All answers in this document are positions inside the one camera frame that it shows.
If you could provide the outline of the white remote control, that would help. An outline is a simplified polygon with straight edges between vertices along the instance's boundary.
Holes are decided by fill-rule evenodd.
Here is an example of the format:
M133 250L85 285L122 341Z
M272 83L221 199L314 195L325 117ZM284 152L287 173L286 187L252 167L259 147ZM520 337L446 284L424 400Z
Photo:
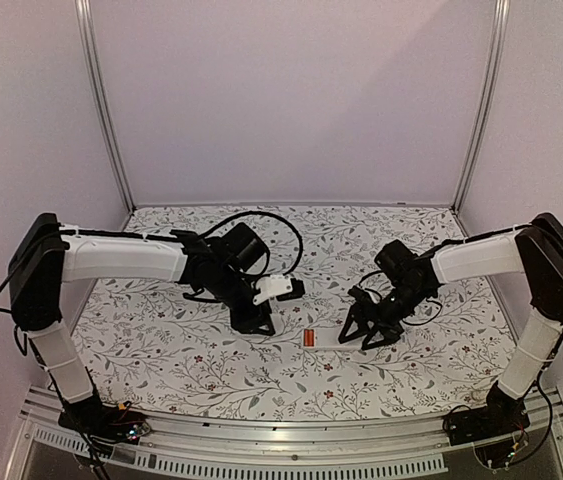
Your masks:
M304 331L312 330L314 332L314 347L304 346ZM303 330L301 345L304 349L308 350L323 350L323 351L345 351L349 349L346 344L338 342L339 332L331 328L306 328Z

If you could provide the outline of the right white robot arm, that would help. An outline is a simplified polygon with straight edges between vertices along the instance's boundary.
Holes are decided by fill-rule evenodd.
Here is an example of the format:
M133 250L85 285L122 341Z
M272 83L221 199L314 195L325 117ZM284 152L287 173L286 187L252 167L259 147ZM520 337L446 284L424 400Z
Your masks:
M445 240L416 254L403 242L386 244L374 262L392 289L382 299L360 286L339 333L341 344L360 340L364 350L394 344L420 303L459 280L518 273L530 291L530 313L515 351L487 396L478 427L498 436L513 424L516 405L539 384L542 372L563 347L563 225L551 213L520 226L462 240Z

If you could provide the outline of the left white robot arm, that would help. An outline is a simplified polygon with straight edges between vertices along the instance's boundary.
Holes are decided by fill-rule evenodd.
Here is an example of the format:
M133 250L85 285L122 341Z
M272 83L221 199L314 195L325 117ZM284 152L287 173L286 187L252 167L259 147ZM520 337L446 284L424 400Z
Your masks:
M258 300L249 269L269 250L238 223L222 236L178 231L172 237L66 229L57 217L37 217L0 285L10 315L26 333L72 419L89 434L109 426L109 412L63 323L63 284L91 279L154 279L210 294L229 311L230 326L246 335L274 334L269 306Z

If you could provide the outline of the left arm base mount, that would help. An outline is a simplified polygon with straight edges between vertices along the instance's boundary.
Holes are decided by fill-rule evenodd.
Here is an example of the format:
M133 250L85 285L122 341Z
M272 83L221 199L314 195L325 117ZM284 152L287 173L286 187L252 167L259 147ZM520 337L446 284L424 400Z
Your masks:
M137 444L140 438L152 432L147 416L134 410L131 401L110 406L95 397L75 404L66 403L58 424L108 444Z

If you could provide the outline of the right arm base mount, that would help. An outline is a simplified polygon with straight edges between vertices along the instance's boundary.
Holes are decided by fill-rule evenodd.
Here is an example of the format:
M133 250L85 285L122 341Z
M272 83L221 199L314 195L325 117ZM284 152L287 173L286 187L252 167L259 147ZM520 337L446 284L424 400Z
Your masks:
M522 399L492 398L474 409L459 408L443 417L442 429L452 446L522 431L530 419Z

